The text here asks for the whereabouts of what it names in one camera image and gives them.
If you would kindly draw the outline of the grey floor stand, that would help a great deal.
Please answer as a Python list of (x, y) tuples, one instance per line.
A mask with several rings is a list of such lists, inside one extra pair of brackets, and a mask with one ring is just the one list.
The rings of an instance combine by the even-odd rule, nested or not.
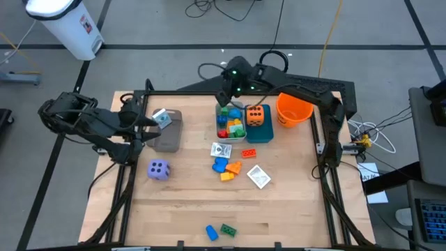
[(40, 84), (40, 75), (24, 73), (3, 73), (0, 71), (0, 82), (32, 84), (34, 86), (38, 86)]

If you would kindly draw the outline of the backlit keyboard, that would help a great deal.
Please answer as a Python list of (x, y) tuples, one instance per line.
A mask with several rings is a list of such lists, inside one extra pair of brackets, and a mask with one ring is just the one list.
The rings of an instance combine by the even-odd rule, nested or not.
[(446, 244), (446, 201), (415, 199), (415, 209), (424, 241)]

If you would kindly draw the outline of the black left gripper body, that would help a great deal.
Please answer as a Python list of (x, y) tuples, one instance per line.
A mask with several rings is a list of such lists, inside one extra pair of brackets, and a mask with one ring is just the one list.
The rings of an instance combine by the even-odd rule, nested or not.
[(140, 99), (125, 99), (118, 112), (120, 130), (118, 136), (125, 140), (142, 140), (142, 134), (136, 129), (141, 119), (142, 107)]

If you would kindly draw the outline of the black and white card box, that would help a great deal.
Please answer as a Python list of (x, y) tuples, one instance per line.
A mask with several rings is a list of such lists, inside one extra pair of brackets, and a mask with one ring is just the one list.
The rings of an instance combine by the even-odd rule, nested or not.
[(232, 145), (213, 142), (210, 155), (217, 158), (229, 159), (231, 157), (231, 151)]

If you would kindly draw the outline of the grey plastic tray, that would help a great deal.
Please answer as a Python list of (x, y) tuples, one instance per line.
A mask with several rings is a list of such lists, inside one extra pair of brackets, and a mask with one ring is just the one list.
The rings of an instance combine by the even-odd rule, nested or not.
[(161, 135), (147, 141), (146, 145), (157, 152), (177, 152), (180, 148), (183, 130), (181, 111), (176, 109), (155, 109), (152, 117), (158, 122), (160, 129), (150, 128), (149, 132), (160, 132)]

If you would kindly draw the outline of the black chair base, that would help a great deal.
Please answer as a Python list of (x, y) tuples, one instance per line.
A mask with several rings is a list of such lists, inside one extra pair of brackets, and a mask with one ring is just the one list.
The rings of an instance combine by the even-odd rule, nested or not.
[(6, 129), (7, 126), (14, 123), (13, 113), (10, 109), (0, 108), (0, 132)]

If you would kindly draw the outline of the clear grey plastic bin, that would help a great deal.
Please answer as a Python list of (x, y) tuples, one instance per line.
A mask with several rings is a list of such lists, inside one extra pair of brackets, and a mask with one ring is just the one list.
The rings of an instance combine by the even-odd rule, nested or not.
[[(245, 123), (245, 110), (243, 109), (244, 108), (244, 105), (241, 103), (241, 102), (238, 102), (238, 101), (232, 101), (232, 102), (230, 102), (226, 107), (228, 107), (229, 108), (229, 110), (230, 109), (232, 109), (232, 108), (238, 108), (241, 112), (242, 112), (242, 118), (240, 119), (241, 120), (241, 123), (242, 123), (242, 125), (243, 125), (243, 127), (244, 127), (244, 131), (246, 132), (246, 135), (244, 136), (244, 137), (240, 137), (240, 138), (224, 138), (224, 139), (222, 139), (222, 138), (219, 138), (219, 137), (217, 137), (217, 140), (218, 140), (218, 142), (220, 142), (220, 143), (224, 143), (224, 144), (234, 144), (234, 143), (240, 143), (240, 142), (242, 142), (245, 138), (246, 138), (246, 136), (247, 136), (247, 131), (246, 131), (246, 123)], [(225, 126), (223, 126), (223, 127), (221, 127), (221, 126), (219, 126), (218, 124), (217, 124), (217, 116), (218, 115), (221, 115), (221, 112), (220, 112), (220, 110), (221, 110), (221, 108), (222, 107), (220, 107), (220, 105), (219, 104), (216, 104), (216, 106), (215, 106), (215, 122), (216, 122), (216, 135), (217, 135), (217, 132), (219, 131), (219, 130), (226, 130), (226, 126), (227, 126), (227, 123), (226, 123), (226, 125)], [(229, 117), (228, 117), (228, 115), (227, 115), (227, 118), (228, 118), (228, 121), (233, 121), (234, 122), (234, 120), (235, 119), (230, 119)]]

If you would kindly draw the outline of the dark grey desk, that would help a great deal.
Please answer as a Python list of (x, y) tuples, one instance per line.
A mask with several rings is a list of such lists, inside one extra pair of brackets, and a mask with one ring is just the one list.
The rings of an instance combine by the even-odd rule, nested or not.
[(446, 244), (427, 243), (424, 241), (420, 230), (417, 212), (415, 209), (415, 199), (433, 199), (446, 201), (446, 187), (431, 185), (419, 181), (409, 181), (407, 184), (407, 189), (408, 201), (410, 209), (412, 211), (412, 233), (414, 241), (417, 244), (423, 245), (424, 247), (433, 251), (446, 251)]

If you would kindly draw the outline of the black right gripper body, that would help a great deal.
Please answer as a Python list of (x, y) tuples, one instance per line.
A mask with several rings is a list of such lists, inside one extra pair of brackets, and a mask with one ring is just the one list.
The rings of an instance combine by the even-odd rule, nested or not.
[(227, 66), (222, 71), (222, 93), (225, 96), (241, 96), (249, 91), (249, 66)]

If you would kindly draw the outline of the orange pumpkin bucket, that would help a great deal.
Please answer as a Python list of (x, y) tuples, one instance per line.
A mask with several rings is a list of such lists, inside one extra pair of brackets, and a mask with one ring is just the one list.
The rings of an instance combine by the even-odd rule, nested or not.
[(314, 111), (314, 106), (304, 100), (280, 93), (276, 99), (277, 121), (285, 128), (293, 128), (306, 121)]

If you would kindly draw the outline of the black desk leg bar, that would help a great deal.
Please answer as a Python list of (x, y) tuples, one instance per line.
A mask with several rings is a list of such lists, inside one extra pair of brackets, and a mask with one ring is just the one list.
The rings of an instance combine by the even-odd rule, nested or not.
[(368, 181), (363, 181), (362, 186), (365, 195), (372, 195), (390, 188), (405, 185), (410, 180), (422, 181), (419, 162), (414, 162), (400, 169), (369, 179)]

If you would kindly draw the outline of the black computer case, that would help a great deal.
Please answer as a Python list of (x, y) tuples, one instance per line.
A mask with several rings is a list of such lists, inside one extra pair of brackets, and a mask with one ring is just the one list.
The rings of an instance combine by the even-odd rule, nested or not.
[(292, 75), (271, 70), (265, 71), (260, 76), (259, 81), (272, 88), (277, 88), (280, 92), (303, 99), (322, 108), (330, 106), (332, 91), (338, 91), (341, 94), (346, 119), (349, 120), (357, 112), (353, 82)]

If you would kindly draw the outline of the white trash bin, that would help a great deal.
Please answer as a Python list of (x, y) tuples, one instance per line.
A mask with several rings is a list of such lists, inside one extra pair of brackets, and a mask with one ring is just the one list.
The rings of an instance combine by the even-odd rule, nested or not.
[(93, 60), (105, 41), (83, 0), (28, 0), (26, 13), (78, 60)]

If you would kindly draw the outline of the black aluminium rig frame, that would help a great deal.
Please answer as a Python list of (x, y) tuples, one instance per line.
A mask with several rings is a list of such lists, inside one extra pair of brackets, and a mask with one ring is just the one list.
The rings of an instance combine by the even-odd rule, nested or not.
[[(242, 158), (251, 144), (234, 144), (231, 162), (242, 162), (239, 175), (221, 181), (213, 171), (210, 155), (217, 141), (216, 100), (213, 95), (154, 91), (147, 112), (177, 109), (183, 115), (180, 148), (158, 153), (146, 147), (134, 170), (130, 205), (115, 221), (112, 241), (126, 245), (174, 246), (182, 241), (192, 247), (285, 248), (322, 247), (354, 243), (335, 210), (327, 208), (316, 169), (315, 145), (323, 136), (320, 116), (294, 128), (273, 123), (274, 137), (257, 144), (255, 158)], [(165, 159), (170, 177), (159, 181), (147, 176), (152, 159)], [(259, 165), (271, 181), (259, 189), (247, 172)], [(220, 231), (222, 224), (237, 230), (234, 238)], [(206, 226), (219, 235), (211, 241)]]

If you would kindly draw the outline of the yellow power plug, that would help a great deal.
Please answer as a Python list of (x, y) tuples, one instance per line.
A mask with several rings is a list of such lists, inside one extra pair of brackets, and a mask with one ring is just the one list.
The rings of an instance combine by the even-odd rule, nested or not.
[(362, 139), (357, 142), (358, 144), (362, 145), (363, 147), (371, 148), (372, 147), (372, 140), (370, 139), (370, 136), (368, 134), (363, 134)]

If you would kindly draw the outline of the silver-backed playing card box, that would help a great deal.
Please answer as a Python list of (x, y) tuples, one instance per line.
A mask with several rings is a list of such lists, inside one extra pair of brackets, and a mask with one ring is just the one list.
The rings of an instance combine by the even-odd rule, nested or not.
[(247, 172), (247, 176), (259, 188), (263, 189), (270, 181), (270, 176), (259, 165), (255, 165)]

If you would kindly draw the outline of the teal plastic tray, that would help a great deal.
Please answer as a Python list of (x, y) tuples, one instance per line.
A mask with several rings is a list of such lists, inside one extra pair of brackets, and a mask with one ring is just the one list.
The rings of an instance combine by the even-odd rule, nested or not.
[(271, 109), (269, 105), (262, 105), (266, 115), (260, 126), (246, 125), (246, 140), (250, 144), (262, 144), (270, 142), (274, 137)]

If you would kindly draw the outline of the white paper sheet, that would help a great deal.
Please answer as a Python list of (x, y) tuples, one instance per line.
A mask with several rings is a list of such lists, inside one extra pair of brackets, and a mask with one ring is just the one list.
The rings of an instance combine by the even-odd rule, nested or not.
[(380, 176), (380, 172), (374, 162), (358, 163), (357, 168), (360, 170), (362, 181), (368, 181)]
[(367, 195), (367, 201), (369, 204), (386, 204), (389, 202), (385, 191)]

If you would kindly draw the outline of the large blue toy block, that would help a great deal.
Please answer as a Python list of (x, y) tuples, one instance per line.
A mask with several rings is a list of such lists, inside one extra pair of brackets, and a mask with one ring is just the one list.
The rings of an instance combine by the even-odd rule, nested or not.
[(229, 161), (227, 158), (216, 157), (214, 164), (212, 165), (213, 171), (217, 173), (224, 173)]

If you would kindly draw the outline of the orange toy block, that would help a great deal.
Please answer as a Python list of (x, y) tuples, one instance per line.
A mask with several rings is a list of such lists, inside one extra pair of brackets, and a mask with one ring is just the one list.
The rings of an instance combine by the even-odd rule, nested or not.
[(231, 172), (231, 173), (236, 174), (236, 175), (239, 175), (241, 168), (242, 168), (242, 162), (241, 161), (229, 163), (229, 164), (226, 165), (226, 170), (228, 172)]

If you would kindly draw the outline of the black device on desk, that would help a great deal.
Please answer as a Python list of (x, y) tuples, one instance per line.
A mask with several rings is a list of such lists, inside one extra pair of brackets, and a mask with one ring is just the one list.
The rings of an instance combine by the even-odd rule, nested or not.
[(446, 79), (433, 87), (421, 86), (424, 97), (431, 101), (430, 109), (437, 126), (446, 127)]

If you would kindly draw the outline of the orange foam die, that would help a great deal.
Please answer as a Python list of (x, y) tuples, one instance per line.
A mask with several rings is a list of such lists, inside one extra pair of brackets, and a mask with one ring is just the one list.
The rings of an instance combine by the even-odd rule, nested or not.
[(265, 120), (265, 112), (262, 105), (249, 106), (246, 108), (246, 122), (252, 127), (262, 126)]

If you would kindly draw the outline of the purple foam die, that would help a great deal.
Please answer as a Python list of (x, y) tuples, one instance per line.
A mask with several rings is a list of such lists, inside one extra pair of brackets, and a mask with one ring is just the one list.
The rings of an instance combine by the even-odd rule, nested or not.
[(171, 168), (165, 159), (152, 159), (148, 164), (147, 176), (151, 179), (164, 181), (170, 177)]

